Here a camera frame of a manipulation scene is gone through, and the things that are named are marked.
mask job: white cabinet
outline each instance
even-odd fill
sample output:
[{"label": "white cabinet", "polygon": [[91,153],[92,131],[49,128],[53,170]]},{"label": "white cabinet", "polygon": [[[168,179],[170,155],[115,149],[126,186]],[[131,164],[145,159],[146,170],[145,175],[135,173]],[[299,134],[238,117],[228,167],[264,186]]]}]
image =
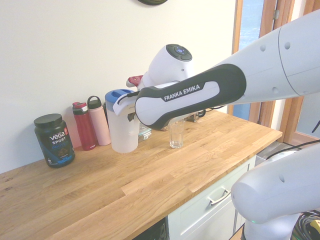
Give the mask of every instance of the white cabinet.
[{"label": "white cabinet", "polygon": [[255,166],[256,156],[221,178],[167,217],[170,240],[228,240],[244,223],[236,213],[232,185]]}]

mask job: metal handle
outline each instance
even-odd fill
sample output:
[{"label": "metal handle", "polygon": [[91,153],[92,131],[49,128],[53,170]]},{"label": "metal handle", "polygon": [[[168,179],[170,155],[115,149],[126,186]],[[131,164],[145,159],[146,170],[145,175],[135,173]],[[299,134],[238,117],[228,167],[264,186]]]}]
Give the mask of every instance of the metal handle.
[{"label": "metal handle", "polygon": [[208,197],[208,199],[210,200],[211,206],[222,202],[224,199],[226,199],[226,198],[230,195],[231,191],[225,189],[223,193],[226,193],[226,194],[225,194],[224,196],[220,197],[220,198],[219,198],[218,200],[216,200],[216,201],[214,201],[214,200],[212,200],[210,197]]}]

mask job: black lid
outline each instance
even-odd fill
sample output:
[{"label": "black lid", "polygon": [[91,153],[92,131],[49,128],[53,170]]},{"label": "black lid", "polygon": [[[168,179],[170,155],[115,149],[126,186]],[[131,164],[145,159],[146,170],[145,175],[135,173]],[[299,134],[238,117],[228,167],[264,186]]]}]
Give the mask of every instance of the black lid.
[{"label": "black lid", "polygon": [[87,103],[89,109],[97,109],[102,106],[100,98],[98,98],[97,96],[89,97]]},{"label": "black lid", "polygon": [[50,128],[62,123],[62,116],[58,113],[52,113],[38,117],[33,123],[38,128]]}]

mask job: clock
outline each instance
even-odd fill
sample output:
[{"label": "clock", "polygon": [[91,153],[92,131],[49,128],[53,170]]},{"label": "clock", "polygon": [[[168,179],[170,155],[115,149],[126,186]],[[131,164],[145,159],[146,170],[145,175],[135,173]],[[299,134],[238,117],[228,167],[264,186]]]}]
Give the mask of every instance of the clock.
[{"label": "clock", "polygon": [[165,3],[167,0],[138,0],[138,1],[147,5],[160,5]]}]

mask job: protein powder tub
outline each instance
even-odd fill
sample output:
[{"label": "protein powder tub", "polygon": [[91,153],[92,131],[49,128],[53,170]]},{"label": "protein powder tub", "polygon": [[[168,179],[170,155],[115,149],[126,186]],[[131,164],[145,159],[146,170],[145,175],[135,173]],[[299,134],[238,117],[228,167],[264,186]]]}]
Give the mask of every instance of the protein powder tub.
[{"label": "protein powder tub", "polygon": [[76,154],[67,125],[60,114],[44,115],[33,123],[35,135],[49,167],[61,168],[75,159]]}]

